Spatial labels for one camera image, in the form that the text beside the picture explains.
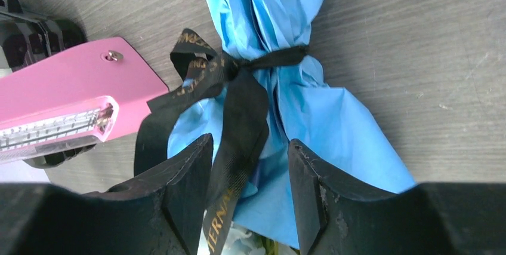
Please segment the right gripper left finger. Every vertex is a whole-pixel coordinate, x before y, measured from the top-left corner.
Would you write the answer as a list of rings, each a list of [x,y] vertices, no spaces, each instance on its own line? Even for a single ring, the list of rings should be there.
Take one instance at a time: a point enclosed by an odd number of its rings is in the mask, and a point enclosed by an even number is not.
[[[212,148],[212,136],[202,135],[106,192],[3,183],[1,253],[196,254]]]

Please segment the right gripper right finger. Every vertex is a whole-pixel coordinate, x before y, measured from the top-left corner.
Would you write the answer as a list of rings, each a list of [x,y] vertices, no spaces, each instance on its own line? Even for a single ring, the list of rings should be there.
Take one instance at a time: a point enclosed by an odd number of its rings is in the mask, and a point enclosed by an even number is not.
[[[301,254],[504,254],[503,183],[428,182],[396,194],[288,149]]]

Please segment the black ribbon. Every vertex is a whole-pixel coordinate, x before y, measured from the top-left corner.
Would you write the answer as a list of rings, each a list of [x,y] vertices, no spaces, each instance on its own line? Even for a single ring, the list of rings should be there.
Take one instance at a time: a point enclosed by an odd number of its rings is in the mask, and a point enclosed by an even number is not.
[[[307,45],[270,52],[253,60],[212,49],[195,31],[184,29],[170,54],[178,74],[190,81],[148,102],[151,111],[137,134],[134,173],[167,158],[168,138],[183,112],[203,99],[224,93],[223,129],[206,193],[203,229],[211,254],[224,248],[236,204],[253,175],[269,136],[269,97],[253,72],[299,64]]]

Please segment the blue flower bouquet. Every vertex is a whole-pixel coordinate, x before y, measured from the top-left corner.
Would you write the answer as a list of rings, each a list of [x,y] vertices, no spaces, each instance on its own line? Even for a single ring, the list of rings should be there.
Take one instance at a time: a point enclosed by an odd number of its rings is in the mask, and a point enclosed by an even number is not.
[[[308,44],[323,0],[207,0],[223,49],[239,59]],[[265,236],[298,247],[288,174],[288,143],[299,139],[323,159],[380,189],[400,193],[415,184],[368,109],[345,88],[324,81],[314,57],[258,70],[269,94],[270,134],[259,166],[235,209],[225,254],[264,254]]]

